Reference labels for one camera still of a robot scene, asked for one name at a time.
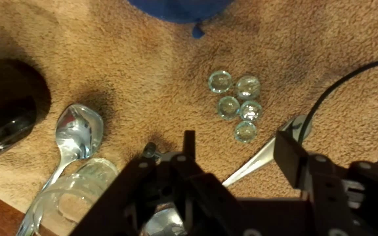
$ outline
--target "spoon handle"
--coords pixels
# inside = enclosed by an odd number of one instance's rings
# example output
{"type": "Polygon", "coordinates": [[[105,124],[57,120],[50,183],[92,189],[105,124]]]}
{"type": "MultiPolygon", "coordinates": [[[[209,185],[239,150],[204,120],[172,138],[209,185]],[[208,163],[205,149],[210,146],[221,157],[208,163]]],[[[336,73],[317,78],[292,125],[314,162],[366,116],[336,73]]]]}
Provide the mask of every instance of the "spoon handle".
{"type": "Polygon", "coordinates": [[[33,220],[33,210],[36,204],[38,202],[38,200],[41,199],[42,193],[53,184],[57,183],[57,180],[59,179],[59,176],[62,175],[62,172],[71,164],[72,162],[66,162],[66,163],[61,163],[58,166],[58,168],[55,170],[55,172],[48,179],[48,181],[45,183],[44,188],[41,189],[41,192],[34,197],[34,200],[32,201],[28,212],[25,213],[25,217],[20,225],[20,229],[17,230],[17,236],[33,236],[34,235],[34,220],[33,220]]]}

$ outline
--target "black bottle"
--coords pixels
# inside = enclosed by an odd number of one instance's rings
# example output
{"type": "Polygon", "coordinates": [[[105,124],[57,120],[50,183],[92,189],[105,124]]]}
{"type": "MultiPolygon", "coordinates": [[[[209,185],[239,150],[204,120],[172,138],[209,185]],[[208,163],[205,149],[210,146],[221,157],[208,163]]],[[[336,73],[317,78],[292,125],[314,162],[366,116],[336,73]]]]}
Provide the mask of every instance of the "black bottle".
{"type": "Polygon", "coordinates": [[[49,108],[45,79],[23,62],[0,60],[0,153],[28,137],[49,108]]]}

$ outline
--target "beige carpet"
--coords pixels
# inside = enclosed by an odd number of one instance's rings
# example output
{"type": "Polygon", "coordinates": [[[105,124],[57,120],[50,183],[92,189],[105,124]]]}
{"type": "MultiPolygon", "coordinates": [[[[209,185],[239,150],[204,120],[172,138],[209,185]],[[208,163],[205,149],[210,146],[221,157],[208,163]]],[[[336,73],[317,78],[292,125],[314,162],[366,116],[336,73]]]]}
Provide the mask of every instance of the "beige carpet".
{"type": "MultiPolygon", "coordinates": [[[[104,116],[99,157],[118,168],[149,141],[179,150],[184,132],[193,129],[198,163],[223,180],[328,86],[378,60],[378,0],[235,0],[204,29],[205,39],[193,40],[192,25],[158,22],[125,0],[0,0],[0,57],[33,65],[53,95],[48,120],[0,157],[0,199],[28,209],[58,163],[54,128],[72,103],[104,116]],[[237,122],[216,116],[219,98],[205,83],[218,69],[261,81],[264,117],[252,145],[237,143],[237,122]]],[[[324,104],[306,146],[343,166],[378,159],[378,70],[324,104]]],[[[231,191],[239,197],[296,195],[276,164],[231,191]]]]}

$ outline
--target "black wire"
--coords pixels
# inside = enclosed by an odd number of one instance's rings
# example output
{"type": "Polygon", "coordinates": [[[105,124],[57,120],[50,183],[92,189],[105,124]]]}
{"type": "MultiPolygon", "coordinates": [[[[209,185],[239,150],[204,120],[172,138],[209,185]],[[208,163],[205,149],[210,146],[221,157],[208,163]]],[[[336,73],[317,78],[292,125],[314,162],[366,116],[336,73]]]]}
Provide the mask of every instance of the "black wire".
{"type": "Polygon", "coordinates": [[[355,77],[368,71],[368,70],[372,70],[374,67],[378,67],[378,61],[377,62],[372,62],[369,65],[365,65],[360,69],[357,69],[356,71],[348,74],[347,77],[342,78],[340,81],[338,81],[335,84],[332,84],[330,88],[327,88],[324,91],[324,94],[322,94],[322,96],[319,98],[319,100],[313,105],[313,108],[310,109],[306,120],[305,120],[305,124],[302,126],[302,130],[300,133],[300,137],[298,137],[298,143],[302,145],[303,141],[305,141],[305,134],[306,134],[306,129],[309,128],[313,117],[315,116],[315,113],[318,112],[318,109],[321,108],[322,103],[335,91],[338,90],[340,86],[343,86],[344,83],[347,83],[348,81],[353,79],[355,77]]]}

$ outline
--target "silver spoon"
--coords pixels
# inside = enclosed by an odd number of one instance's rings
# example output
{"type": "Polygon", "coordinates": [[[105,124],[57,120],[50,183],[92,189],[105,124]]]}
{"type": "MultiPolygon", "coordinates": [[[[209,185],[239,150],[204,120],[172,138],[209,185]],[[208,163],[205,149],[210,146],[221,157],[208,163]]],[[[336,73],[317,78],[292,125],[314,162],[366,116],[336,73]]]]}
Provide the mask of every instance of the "silver spoon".
{"type": "Polygon", "coordinates": [[[74,104],[61,115],[57,125],[57,145],[61,153],[59,166],[25,213],[17,236],[33,235],[33,209],[41,193],[57,183],[71,163],[93,157],[101,145],[103,134],[103,119],[84,105],[74,104]]]}

